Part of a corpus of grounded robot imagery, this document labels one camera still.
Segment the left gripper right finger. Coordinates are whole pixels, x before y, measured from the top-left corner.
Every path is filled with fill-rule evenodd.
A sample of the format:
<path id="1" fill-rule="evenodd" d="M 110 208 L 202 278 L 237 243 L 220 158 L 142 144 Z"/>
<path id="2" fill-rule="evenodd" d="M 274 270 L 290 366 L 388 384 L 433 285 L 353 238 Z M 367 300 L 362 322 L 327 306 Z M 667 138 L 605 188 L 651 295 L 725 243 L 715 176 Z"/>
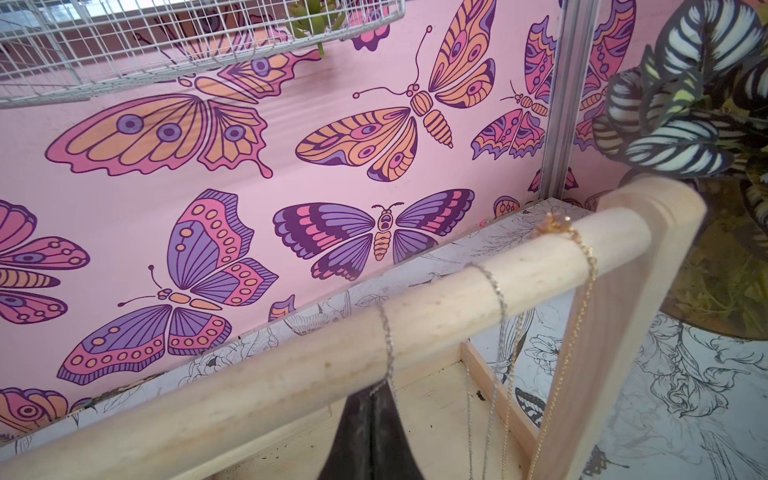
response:
<path id="1" fill-rule="evenodd" d="M 373 478 L 423 480 L 388 382 L 373 392 Z"/>

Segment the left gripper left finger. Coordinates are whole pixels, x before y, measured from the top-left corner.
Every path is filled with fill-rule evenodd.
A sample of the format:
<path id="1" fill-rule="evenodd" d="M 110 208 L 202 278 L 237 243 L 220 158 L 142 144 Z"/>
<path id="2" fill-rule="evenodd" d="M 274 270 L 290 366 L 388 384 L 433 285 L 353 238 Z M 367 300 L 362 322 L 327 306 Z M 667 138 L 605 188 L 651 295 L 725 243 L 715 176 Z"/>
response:
<path id="1" fill-rule="evenodd" d="M 372 479 L 372 387 L 346 399 L 336 435 L 318 480 Z"/>

